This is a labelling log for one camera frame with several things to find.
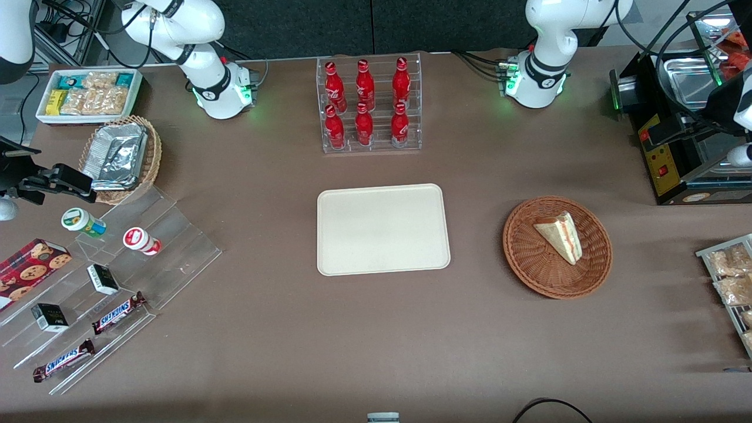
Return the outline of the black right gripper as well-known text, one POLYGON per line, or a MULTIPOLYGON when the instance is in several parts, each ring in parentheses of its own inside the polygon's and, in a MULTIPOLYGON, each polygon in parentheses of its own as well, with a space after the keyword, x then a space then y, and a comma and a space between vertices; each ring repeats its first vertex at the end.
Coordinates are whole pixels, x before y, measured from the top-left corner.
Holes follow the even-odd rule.
POLYGON ((40 150, 25 147, 1 137, 1 191, 2 195, 43 204, 45 193, 63 193, 77 196, 86 203, 96 203, 92 179, 82 172, 57 163, 47 169, 38 166, 32 156, 40 150))

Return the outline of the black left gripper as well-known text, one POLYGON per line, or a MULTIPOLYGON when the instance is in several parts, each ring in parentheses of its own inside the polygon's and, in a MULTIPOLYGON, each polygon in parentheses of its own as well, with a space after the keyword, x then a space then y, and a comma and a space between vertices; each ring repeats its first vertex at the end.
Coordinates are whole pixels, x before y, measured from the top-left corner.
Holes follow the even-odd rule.
MULTIPOLYGON (((714 89, 704 107, 704 118, 732 131, 751 131, 751 65, 714 89)), ((682 113, 661 120, 656 113, 644 123, 644 148, 658 148, 691 137, 703 139, 709 128, 682 113)))

